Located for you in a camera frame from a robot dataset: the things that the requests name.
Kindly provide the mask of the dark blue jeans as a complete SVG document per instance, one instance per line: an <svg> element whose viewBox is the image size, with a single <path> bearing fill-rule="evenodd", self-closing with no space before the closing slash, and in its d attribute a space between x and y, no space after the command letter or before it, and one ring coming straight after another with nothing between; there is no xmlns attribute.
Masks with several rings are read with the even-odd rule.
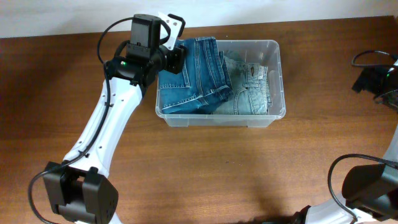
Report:
<svg viewBox="0 0 398 224"><path fill-rule="evenodd" d="M215 37L178 40L186 50L182 71L159 73L163 114L211 114L233 95L231 78Z"/></svg>

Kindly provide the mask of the light blue jeans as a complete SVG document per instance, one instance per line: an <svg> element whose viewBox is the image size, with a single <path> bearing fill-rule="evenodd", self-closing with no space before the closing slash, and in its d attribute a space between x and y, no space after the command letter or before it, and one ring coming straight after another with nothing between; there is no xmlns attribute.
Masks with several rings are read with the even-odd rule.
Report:
<svg viewBox="0 0 398 224"><path fill-rule="evenodd" d="M231 50L224 52L223 67L228 71L233 94L213 114L266 115L272 104L268 68L260 63L245 62Z"/></svg>

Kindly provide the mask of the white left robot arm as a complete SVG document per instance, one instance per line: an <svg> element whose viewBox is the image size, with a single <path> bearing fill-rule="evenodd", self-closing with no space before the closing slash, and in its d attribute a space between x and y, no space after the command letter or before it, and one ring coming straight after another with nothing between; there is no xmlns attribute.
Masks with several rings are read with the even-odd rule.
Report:
<svg viewBox="0 0 398 224"><path fill-rule="evenodd" d="M136 14L131 36L103 62L101 96L81 136L61 163L39 173L53 213L73 223L118 223L119 194L109 181L114 151L134 110L160 71L182 71L186 50L176 46L185 21L173 14Z"/></svg>

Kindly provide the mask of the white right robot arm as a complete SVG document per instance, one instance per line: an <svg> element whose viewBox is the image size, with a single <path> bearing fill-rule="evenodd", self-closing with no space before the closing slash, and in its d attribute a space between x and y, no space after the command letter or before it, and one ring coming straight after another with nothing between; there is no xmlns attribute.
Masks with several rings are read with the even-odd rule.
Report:
<svg viewBox="0 0 398 224"><path fill-rule="evenodd" d="M351 64L362 68L352 86L374 95L374 102L397 110L397 56L390 55L392 64L360 64L353 57ZM333 191L331 177L337 163L344 159L369 160L370 165L354 166L346 175L341 194ZM296 212L290 223L364 223L397 219L397 136L394 135L382 158L364 154L345 154L335 159L328 171L328 190L331 199L306 206Z"/></svg>

